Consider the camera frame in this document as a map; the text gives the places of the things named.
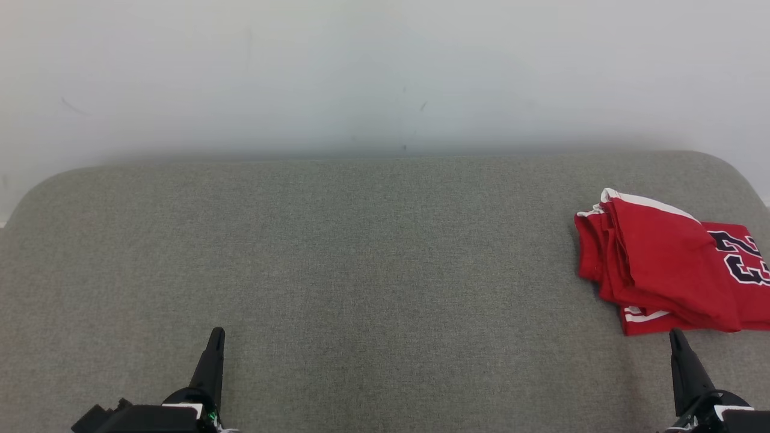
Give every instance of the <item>gray cushion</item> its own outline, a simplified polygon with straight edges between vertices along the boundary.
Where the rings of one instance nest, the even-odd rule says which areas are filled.
[[[0,237],[3,430],[159,403],[227,332],[244,431],[638,431],[674,417],[666,334],[624,337],[576,275],[614,187],[770,219],[727,163],[632,153],[115,166],[34,188]],[[770,334],[688,332],[770,408]]]

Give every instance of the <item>gray fabric surface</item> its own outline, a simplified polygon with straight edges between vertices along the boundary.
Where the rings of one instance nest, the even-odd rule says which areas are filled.
[[[223,326],[223,419],[247,432],[660,430],[667,336],[624,337],[576,275],[572,217],[605,186],[770,250],[753,189],[700,153],[56,176],[0,239],[2,429],[159,403]],[[770,333],[688,337],[718,387],[770,409]]]

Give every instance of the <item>white wall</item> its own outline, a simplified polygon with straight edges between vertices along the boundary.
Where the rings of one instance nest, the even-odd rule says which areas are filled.
[[[770,196],[768,14],[766,0],[4,0],[0,221],[44,178],[127,156],[444,141],[652,140],[720,156]]]

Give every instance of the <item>fabric texture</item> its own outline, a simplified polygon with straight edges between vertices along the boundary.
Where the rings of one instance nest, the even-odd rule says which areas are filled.
[[[159,403],[227,333],[243,431],[662,431],[665,334],[624,337],[578,276],[597,191],[746,226],[768,211],[700,153],[111,166],[55,176],[0,237],[8,431]],[[770,333],[688,331],[719,388],[770,408]]]

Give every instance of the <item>black mount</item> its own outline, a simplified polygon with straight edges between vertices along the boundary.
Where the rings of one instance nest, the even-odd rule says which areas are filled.
[[[759,433],[768,431],[770,412],[726,410],[724,421],[715,406],[750,408],[739,396],[717,389],[690,348],[681,329],[668,334],[671,342],[671,377],[674,381],[674,407],[679,419],[666,432]]]
[[[118,407],[105,410],[98,404],[72,426],[73,433],[215,433],[222,428],[219,405],[225,330],[215,327],[200,355],[187,388],[172,393],[163,404],[200,404],[194,407],[131,404],[121,398]]]

